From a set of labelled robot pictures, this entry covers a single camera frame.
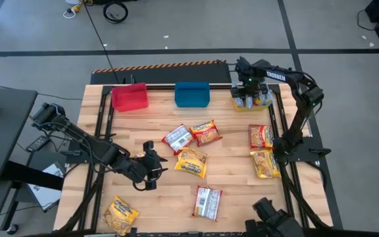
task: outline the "plastic bin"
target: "plastic bin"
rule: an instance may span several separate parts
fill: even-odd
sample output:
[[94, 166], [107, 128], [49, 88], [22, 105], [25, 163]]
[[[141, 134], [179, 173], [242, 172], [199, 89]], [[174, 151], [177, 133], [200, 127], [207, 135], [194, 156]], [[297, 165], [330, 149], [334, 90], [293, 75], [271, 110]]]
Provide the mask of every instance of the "plastic bin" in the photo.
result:
[[178, 82], [175, 84], [175, 103], [178, 107], [207, 107], [210, 103], [210, 84], [207, 82]]
[[147, 86], [137, 83], [112, 89], [112, 107], [118, 112], [133, 111], [149, 106]]

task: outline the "yellow black hazard stripe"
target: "yellow black hazard stripe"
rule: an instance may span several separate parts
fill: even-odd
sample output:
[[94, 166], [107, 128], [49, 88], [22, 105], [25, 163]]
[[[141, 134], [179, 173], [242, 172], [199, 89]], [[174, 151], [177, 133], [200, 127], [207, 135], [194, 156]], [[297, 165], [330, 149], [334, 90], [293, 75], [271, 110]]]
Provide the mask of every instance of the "yellow black hazard stripe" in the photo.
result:
[[123, 67], [123, 68], [114, 68], [114, 69], [97, 69], [97, 70], [94, 70], [92, 74], [102, 73], [102, 72], [112, 72], [112, 71], [120, 72], [120, 71], [127, 71], [127, 70], [167, 68], [167, 67], [173, 67], [173, 66], [209, 65], [209, 64], [215, 64], [215, 63], [221, 63], [221, 61], [211, 60], [211, 61], [198, 61], [198, 62], [188, 62], [188, 63], [168, 63], [168, 64], [161, 64], [161, 65], [129, 66], [129, 67]]

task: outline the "black desk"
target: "black desk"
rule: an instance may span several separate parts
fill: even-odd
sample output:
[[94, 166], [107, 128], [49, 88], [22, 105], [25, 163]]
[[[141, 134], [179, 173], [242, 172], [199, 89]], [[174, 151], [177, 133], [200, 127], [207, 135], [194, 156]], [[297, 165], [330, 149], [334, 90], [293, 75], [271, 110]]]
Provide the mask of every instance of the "black desk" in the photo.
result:
[[37, 95], [30, 90], [0, 89], [0, 212], [10, 189], [21, 182], [62, 189], [62, 178], [9, 161]]

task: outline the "gray floor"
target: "gray floor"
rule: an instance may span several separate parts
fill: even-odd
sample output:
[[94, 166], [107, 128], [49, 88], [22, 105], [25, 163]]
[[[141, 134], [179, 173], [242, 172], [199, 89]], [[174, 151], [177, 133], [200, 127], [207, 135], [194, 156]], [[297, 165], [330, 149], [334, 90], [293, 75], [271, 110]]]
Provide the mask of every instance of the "gray floor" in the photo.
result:
[[[356, 26], [356, 13], [369, 2], [285, 0], [297, 48], [379, 48], [374, 32]], [[276, 0], [140, 0], [126, 5], [129, 18], [119, 25], [106, 22], [100, 6], [89, 8], [107, 49], [289, 48]], [[62, 17], [67, 7], [63, 0], [6, 0], [0, 10], [0, 51], [102, 49], [85, 9], [67, 20]], [[366, 15], [361, 22], [372, 26]], [[115, 55], [111, 61], [120, 67], [235, 61], [239, 55], [293, 66], [290, 54]], [[344, 228], [379, 231], [379, 54], [300, 59], [325, 93], [317, 122], [324, 146], [333, 150], [327, 159]], [[0, 85], [80, 97], [91, 71], [108, 67], [103, 56], [0, 57]], [[34, 110], [44, 101], [61, 104], [77, 120], [80, 102], [39, 96]], [[18, 142], [26, 146], [40, 135], [27, 124]], [[26, 156], [16, 147], [12, 159], [24, 162]], [[18, 235], [49, 232], [55, 215], [56, 208], [46, 214], [19, 211], [14, 216]]]

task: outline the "table leg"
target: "table leg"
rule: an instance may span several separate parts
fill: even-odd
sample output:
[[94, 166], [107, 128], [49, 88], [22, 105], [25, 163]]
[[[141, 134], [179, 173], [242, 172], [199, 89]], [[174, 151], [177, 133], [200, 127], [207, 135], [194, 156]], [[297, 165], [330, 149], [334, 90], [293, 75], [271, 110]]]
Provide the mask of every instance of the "table leg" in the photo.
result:
[[54, 190], [62, 190], [64, 182], [64, 179], [61, 177], [38, 171], [12, 161], [8, 161], [5, 165], [1, 179], [35, 184]]

